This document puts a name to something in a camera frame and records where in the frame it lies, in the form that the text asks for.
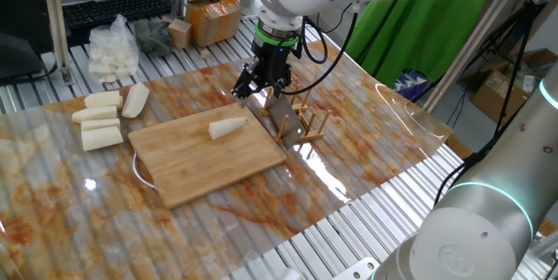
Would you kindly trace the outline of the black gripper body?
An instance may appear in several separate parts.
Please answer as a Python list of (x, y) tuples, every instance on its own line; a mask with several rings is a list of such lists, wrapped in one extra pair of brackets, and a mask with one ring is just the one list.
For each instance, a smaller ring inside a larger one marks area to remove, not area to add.
[(287, 41), (278, 47), (274, 44), (263, 41), (260, 38), (255, 38), (252, 42), (252, 52), (258, 59), (259, 75), (262, 80), (262, 87), (272, 86), (274, 84), (274, 71), (283, 66), (291, 66), (288, 62), (288, 56), (291, 52), (300, 53), (295, 49), (298, 39)]

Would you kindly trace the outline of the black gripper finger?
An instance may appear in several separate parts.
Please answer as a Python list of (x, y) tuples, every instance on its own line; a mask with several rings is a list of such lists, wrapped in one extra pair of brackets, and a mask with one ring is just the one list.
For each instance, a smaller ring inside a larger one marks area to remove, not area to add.
[(237, 99), (238, 106), (244, 108), (248, 97), (262, 89), (262, 80), (259, 75), (259, 62), (245, 63), (231, 94)]
[(274, 94), (280, 94), (291, 82), (291, 66), (283, 66), (274, 71)]

